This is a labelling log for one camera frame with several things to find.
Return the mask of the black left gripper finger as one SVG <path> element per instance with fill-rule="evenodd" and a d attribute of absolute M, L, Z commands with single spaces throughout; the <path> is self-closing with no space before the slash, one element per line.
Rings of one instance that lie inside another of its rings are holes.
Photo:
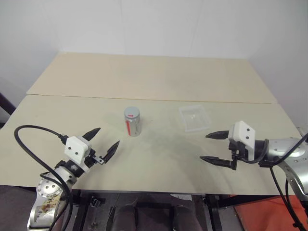
<path fill-rule="evenodd" d="M 117 141 L 115 144 L 113 144 L 107 151 L 107 154 L 103 157 L 103 163 L 106 164 L 116 153 L 117 148 L 119 146 L 120 141 Z"/>
<path fill-rule="evenodd" d="M 87 140 L 87 141 L 90 141 L 92 140 L 96 134 L 101 130 L 101 128 L 94 128 L 90 131 L 88 131 L 87 133 L 85 133 L 82 137 Z"/>

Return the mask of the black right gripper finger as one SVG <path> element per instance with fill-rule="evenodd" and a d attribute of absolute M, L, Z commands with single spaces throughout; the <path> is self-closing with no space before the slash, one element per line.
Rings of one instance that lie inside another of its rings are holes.
<path fill-rule="evenodd" d="M 205 137 L 209 139 L 215 139 L 215 140 L 225 140 L 229 136 L 228 130 L 221 130 L 216 132 L 211 132 L 207 134 Z"/>
<path fill-rule="evenodd" d="M 229 160 L 220 159 L 214 156 L 201 156 L 200 159 L 215 166 L 232 168 L 232 163 Z"/>

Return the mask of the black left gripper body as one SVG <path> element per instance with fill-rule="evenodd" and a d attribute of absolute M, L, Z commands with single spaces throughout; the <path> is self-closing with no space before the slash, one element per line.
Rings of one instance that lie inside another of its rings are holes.
<path fill-rule="evenodd" d="M 89 155 L 85 157 L 84 164 L 88 167 L 91 168 L 95 164 L 100 164 L 103 165 L 105 163 L 105 160 L 103 159 L 102 156 L 98 156 L 96 154 L 96 151 L 91 149 Z"/>

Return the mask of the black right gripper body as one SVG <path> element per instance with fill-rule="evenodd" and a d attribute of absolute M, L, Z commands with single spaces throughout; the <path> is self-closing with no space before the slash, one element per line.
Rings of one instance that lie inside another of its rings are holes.
<path fill-rule="evenodd" d="M 246 149 L 245 149 L 245 144 L 235 141 L 235 142 L 230 142 L 229 144 L 229 150 L 231 151 L 231 169 L 236 170 L 237 169 L 237 162 L 238 161 L 243 161 L 245 154 L 246 154 Z"/>

